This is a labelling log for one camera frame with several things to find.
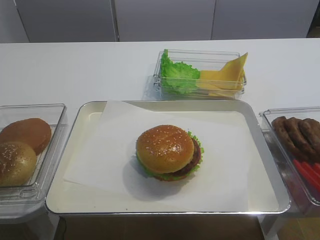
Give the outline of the sesame seed top bun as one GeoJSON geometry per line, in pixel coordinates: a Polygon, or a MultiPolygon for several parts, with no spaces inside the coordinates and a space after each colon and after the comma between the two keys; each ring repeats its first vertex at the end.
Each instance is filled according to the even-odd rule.
{"type": "Polygon", "coordinates": [[[140,162],[155,174],[174,173],[194,156],[195,144],[188,133],[174,125],[158,125],[143,132],[136,141],[140,162]]]}

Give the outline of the sesame seed bun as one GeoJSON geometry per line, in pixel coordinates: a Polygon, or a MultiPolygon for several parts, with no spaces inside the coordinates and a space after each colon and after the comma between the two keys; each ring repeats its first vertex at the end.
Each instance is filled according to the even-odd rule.
{"type": "Polygon", "coordinates": [[[174,173],[194,156],[195,144],[188,133],[174,125],[158,125],[143,132],[136,141],[140,162],[155,174],[174,173]]]}
{"type": "Polygon", "coordinates": [[[9,141],[0,144],[0,185],[24,185],[36,169],[37,156],[26,143],[9,141]]]}

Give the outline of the clear lettuce and cheese container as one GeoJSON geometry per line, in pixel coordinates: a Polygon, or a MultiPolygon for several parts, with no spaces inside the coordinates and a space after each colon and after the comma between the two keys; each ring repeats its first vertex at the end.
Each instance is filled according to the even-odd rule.
{"type": "Polygon", "coordinates": [[[235,99],[245,92],[248,54],[164,49],[159,52],[153,86],[165,99],[235,99]]]}

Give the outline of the yellow cheese slice flat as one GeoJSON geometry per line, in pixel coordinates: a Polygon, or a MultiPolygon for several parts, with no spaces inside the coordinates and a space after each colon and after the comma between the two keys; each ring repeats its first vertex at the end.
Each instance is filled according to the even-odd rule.
{"type": "Polygon", "coordinates": [[[219,71],[214,70],[201,70],[199,79],[196,81],[196,86],[201,90],[206,90],[211,97],[234,97],[235,94],[240,93],[243,90],[227,90],[218,87],[219,71]]]}

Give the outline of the green lettuce leaf in container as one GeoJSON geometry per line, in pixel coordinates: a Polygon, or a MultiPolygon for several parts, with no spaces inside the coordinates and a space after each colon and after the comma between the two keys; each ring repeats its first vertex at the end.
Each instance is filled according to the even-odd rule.
{"type": "Polygon", "coordinates": [[[173,62],[168,49],[164,49],[161,56],[160,73],[161,86],[167,93],[186,95],[197,89],[196,80],[200,78],[200,71],[192,65],[173,62]]]}

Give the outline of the brown patty on burger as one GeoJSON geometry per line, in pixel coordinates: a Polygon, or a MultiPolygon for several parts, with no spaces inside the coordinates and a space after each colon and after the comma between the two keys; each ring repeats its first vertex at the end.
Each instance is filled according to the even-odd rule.
{"type": "MultiPolygon", "coordinates": [[[[194,151],[196,147],[200,147],[198,142],[192,138],[192,142],[194,145],[194,151]]],[[[170,173],[171,175],[173,175],[174,177],[180,177],[180,176],[186,176],[188,173],[191,172],[192,169],[194,169],[197,165],[195,165],[195,160],[194,160],[194,152],[193,152],[193,156],[192,156],[192,160],[182,169],[176,171],[176,172],[172,172],[170,173]]]]}

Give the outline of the bottom bun of burger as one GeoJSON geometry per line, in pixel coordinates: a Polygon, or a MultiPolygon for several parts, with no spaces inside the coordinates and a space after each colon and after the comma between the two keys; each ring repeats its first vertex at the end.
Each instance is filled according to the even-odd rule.
{"type": "Polygon", "coordinates": [[[154,175],[155,179],[159,181],[165,181],[165,182],[175,182],[185,179],[187,176],[163,176],[163,175],[154,175]]]}

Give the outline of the white parchment paper sheet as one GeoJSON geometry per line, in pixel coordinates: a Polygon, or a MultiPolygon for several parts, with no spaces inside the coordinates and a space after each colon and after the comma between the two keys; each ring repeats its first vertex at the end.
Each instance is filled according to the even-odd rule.
{"type": "Polygon", "coordinates": [[[235,111],[164,113],[109,101],[64,178],[118,196],[114,212],[236,212],[248,208],[251,146],[235,111]],[[204,149],[200,168],[183,180],[149,177],[136,159],[139,135],[161,124],[191,131],[204,149]]]}

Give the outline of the clear bun container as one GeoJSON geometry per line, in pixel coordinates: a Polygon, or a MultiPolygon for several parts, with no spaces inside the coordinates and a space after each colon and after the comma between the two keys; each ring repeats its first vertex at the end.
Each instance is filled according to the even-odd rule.
{"type": "Polygon", "coordinates": [[[66,110],[62,103],[1,106],[0,131],[16,121],[40,118],[49,124],[52,132],[48,146],[36,155],[35,171],[30,179],[20,186],[0,186],[2,206],[38,203],[46,197],[59,163],[61,139],[68,126],[66,110]]]}

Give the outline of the clear patty and tomato container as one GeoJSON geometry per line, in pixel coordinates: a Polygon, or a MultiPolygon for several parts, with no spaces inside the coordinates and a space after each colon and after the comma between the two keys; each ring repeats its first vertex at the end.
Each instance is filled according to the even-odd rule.
{"type": "Polygon", "coordinates": [[[277,117],[295,117],[297,119],[320,119],[319,107],[274,108],[259,113],[261,128],[278,167],[283,181],[288,189],[291,200],[305,216],[320,215],[320,192],[301,175],[294,166],[294,157],[282,146],[273,130],[272,121],[277,117]]]}

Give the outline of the middle brown patty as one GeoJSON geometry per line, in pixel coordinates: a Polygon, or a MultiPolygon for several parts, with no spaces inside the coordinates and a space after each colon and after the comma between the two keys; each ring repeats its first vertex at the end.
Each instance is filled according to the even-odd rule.
{"type": "Polygon", "coordinates": [[[294,145],[308,157],[309,161],[316,162],[319,156],[300,131],[299,122],[301,121],[301,119],[291,117],[285,121],[285,128],[294,145]]]}

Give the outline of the right brown patty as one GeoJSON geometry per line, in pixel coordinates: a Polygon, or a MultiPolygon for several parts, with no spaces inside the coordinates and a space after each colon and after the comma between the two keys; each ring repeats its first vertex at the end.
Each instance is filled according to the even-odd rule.
{"type": "Polygon", "coordinates": [[[320,123],[312,118],[306,118],[298,123],[302,134],[316,151],[320,151],[320,123]]]}

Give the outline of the left red tomato slice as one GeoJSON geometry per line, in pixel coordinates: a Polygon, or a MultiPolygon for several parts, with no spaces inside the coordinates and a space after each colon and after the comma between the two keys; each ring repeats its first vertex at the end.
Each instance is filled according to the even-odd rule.
{"type": "Polygon", "coordinates": [[[293,164],[296,168],[296,170],[299,172],[299,174],[305,179],[306,184],[308,185],[309,191],[314,195],[314,198],[317,199],[317,201],[320,200],[320,185],[314,185],[309,178],[307,177],[307,173],[302,168],[302,162],[305,161],[298,161],[296,159],[293,160],[293,164]]]}

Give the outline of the middle red tomato slice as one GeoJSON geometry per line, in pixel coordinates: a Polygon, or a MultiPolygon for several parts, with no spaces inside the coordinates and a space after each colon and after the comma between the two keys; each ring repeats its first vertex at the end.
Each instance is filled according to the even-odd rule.
{"type": "Polygon", "coordinates": [[[306,172],[306,175],[310,182],[312,182],[314,185],[319,186],[320,185],[320,174],[317,173],[310,164],[307,162],[302,162],[301,164],[302,168],[306,172]]]}

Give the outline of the right red tomato slice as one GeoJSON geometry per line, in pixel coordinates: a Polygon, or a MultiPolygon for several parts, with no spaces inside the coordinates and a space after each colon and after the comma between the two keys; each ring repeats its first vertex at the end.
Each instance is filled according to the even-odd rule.
{"type": "Polygon", "coordinates": [[[317,173],[320,173],[320,164],[319,164],[319,163],[314,163],[314,164],[313,164],[313,169],[314,169],[317,173]]]}

